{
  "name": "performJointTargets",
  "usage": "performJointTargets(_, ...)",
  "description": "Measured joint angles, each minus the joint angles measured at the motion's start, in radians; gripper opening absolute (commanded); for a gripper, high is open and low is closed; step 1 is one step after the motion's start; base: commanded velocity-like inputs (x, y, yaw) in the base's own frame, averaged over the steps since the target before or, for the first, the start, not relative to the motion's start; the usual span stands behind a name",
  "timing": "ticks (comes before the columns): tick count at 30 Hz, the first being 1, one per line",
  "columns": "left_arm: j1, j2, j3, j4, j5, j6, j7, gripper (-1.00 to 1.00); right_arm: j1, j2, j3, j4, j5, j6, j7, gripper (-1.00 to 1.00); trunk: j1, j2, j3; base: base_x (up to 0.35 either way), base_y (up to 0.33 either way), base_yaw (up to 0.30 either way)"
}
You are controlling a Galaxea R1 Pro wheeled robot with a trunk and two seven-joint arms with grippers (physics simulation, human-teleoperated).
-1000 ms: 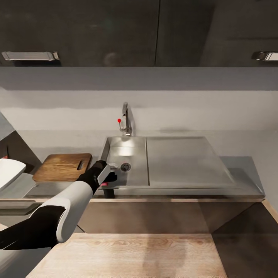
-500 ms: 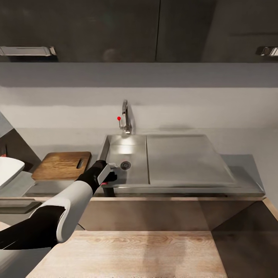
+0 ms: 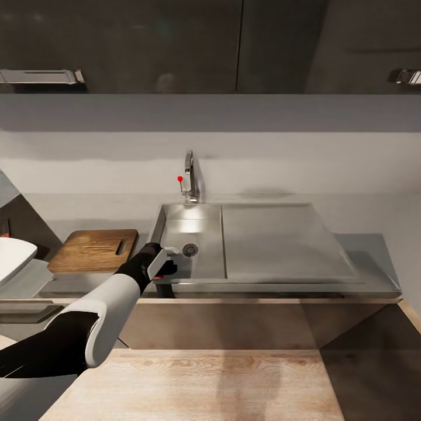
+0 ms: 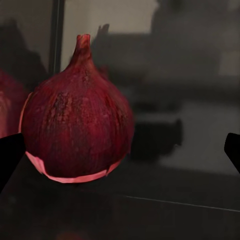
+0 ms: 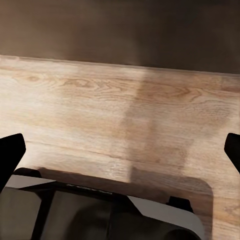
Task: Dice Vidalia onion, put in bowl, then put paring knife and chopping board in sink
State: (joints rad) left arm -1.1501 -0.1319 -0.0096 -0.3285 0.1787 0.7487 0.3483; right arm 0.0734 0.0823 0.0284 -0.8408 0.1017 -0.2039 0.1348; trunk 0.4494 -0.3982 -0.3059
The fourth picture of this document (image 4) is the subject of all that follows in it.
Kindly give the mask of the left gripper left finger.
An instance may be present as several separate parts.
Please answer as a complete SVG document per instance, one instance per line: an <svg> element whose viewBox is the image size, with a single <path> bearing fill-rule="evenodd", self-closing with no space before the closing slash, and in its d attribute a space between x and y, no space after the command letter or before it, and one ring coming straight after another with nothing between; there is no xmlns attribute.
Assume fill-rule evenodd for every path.
<svg viewBox="0 0 240 240"><path fill-rule="evenodd" d="M22 133L0 138L0 193L26 152Z"/></svg>

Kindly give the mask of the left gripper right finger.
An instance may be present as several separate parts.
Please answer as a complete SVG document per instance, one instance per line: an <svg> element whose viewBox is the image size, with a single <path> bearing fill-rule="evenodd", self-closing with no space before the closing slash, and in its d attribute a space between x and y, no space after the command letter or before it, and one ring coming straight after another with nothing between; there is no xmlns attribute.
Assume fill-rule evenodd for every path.
<svg viewBox="0 0 240 240"><path fill-rule="evenodd" d="M228 133L224 151L240 173L240 135Z"/></svg>

